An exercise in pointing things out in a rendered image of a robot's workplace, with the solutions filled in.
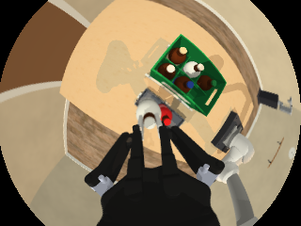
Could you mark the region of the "brown bottle with cream cap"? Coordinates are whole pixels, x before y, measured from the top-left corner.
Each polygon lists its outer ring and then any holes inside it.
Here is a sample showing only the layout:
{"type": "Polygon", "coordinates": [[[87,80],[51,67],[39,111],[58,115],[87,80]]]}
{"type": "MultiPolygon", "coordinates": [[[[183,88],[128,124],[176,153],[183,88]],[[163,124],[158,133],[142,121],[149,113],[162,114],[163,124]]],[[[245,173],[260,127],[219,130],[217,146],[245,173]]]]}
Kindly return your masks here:
{"type": "Polygon", "coordinates": [[[170,60],[172,63],[174,63],[176,66],[182,64],[186,59],[186,48],[173,48],[170,50],[170,52],[167,54],[166,58],[170,60]]]}

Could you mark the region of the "white bottle with grey label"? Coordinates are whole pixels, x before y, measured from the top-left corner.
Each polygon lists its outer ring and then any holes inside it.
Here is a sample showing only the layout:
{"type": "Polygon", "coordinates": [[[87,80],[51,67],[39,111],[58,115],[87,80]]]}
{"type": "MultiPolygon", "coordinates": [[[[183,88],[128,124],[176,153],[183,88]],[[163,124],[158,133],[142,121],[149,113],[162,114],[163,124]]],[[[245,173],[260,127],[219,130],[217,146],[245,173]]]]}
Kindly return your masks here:
{"type": "Polygon", "coordinates": [[[190,61],[183,66],[182,71],[190,78],[197,77],[200,75],[200,72],[204,70],[204,66],[202,64],[196,64],[197,62],[190,61]]]}
{"type": "Polygon", "coordinates": [[[138,120],[139,115],[143,115],[144,126],[147,129],[152,129],[156,125],[155,114],[157,113],[162,117],[162,111],[160,106],[152,98],[142,99],[136,109],[135,115],[138,120]]]}

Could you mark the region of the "brown bottle with blue cap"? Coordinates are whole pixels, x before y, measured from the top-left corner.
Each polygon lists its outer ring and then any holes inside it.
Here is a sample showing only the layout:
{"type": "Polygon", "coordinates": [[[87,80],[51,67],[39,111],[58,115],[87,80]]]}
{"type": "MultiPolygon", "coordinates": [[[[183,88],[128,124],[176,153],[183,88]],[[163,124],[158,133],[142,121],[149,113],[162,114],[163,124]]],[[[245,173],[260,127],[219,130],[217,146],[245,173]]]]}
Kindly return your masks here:
{"type": "Polygon", "coordinates": [[[186,76],[176,77],[172,83],[184,93],[188,92],[194,86],[194,83],[186,76]]]}

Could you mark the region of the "red bottle with pale label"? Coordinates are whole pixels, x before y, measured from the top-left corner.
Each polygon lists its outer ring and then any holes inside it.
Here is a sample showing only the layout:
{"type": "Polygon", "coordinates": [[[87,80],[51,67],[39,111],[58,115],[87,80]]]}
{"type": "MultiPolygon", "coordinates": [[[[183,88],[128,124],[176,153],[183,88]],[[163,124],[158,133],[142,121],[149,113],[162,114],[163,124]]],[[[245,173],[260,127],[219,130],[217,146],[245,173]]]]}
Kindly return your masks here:
{"type": "Polygon", "coordinates": [[[162,111],[162,117],[161,117],[161,121],[164,122],[165,125],[170,125],[172,120],[172,113],[171,111],[165,107],[165,105],[159,105],[162,111]]]}

